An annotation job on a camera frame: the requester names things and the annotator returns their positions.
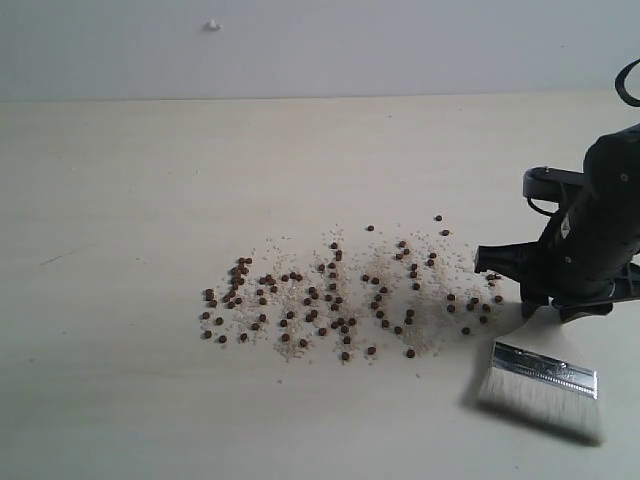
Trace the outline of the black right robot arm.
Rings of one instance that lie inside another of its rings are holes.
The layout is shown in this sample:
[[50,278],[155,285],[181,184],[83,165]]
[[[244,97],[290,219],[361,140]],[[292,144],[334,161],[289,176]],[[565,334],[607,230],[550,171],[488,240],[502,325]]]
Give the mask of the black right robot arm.
[[540,237],[481,246],[477,273],[492,271],[520,286],[521,315],[550,305],[564,322],[606,316],[639,297],[639,128],[600,137],[573,172],[536,167],[525,172],[523,196],[556,204]]

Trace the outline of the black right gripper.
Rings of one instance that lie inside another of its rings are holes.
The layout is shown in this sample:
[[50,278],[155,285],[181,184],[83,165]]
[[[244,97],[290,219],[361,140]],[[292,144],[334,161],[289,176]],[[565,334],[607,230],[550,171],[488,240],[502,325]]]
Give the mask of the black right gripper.
[[562,323],[607,316],[639,299],[639,192],[582,190],[549,221],[538,242],[480,245],[474,272],[522,275],[521,314],[552,305]]

